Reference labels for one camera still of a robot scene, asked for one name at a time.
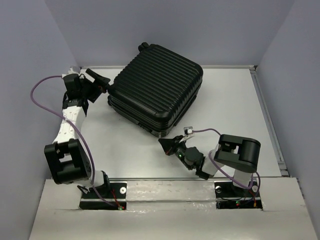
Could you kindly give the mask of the black hard-shell suitcase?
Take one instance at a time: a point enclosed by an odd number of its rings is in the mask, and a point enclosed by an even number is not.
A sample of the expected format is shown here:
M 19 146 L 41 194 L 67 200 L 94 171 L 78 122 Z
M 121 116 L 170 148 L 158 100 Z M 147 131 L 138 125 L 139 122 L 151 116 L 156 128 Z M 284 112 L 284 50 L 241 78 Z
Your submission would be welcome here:
M 107 103 L 157 138 L 167 136 L 195 101 L 203 68 L 161 45 L 143 42 L 114 78 Z

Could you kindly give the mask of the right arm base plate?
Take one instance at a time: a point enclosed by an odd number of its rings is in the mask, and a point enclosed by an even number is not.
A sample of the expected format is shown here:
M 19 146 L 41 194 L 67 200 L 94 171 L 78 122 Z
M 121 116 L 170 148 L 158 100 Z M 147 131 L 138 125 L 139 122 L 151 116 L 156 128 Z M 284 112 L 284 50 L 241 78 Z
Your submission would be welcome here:
M 214 183 L 214 190 L 218 210 L 263 209 L 257 181 L 251 189 L 237 187 L 231 181 L 218 181 Z

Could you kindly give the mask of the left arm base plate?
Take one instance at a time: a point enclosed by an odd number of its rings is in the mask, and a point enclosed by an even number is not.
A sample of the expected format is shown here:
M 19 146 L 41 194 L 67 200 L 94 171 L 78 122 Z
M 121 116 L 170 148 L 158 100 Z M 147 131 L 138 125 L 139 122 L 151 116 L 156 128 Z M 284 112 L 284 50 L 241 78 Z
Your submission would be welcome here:
M 127 182 L 111 181 L 110 189 L 106 186 L 96 187 L 102 199 L 92 188 L 78 185 L 81 192 L 79 208 L 81 210 L 124 211 L 127 209 Z

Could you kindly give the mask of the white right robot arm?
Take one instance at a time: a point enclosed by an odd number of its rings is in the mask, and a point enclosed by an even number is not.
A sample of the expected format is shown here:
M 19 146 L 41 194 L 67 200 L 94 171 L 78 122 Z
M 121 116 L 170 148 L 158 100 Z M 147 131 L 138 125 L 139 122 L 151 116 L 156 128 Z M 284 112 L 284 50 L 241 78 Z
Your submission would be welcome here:
M 173 138 L 160 138 L 160 143 L 167 156 L 176 156 L 195 175 L 208 180 L 221 172 L 232 182 L 230 190 L 235 196 L 242 196 L 254 185 L 254 174 L 258 174 L 258 161 L 261 143 L 253 138 L 219 134 L 216 147 L 205 156 L 195 146 L 187 147 L 187 140 L 199 130 L 187 130 L 184 135 Z

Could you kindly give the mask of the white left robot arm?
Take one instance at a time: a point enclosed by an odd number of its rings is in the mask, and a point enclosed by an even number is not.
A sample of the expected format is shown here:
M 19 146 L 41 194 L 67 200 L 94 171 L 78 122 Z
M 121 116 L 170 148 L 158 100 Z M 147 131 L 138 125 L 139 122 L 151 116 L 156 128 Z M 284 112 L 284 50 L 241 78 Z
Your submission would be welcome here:
M 93 81 L 73 69 L 62 77 L 66 88 L 60 114 L 62 121 L 53 143 L 44 147 L 44 155 L 56 184 L 78 184 L 84 194 L 92 192 L 104 198 L 111 192 L 109 178 L 104 171 L 94 170 L 92 155 L 80 133 L 89 103 L 107 92 L 110 79 L 91 69 L 85 73 Z

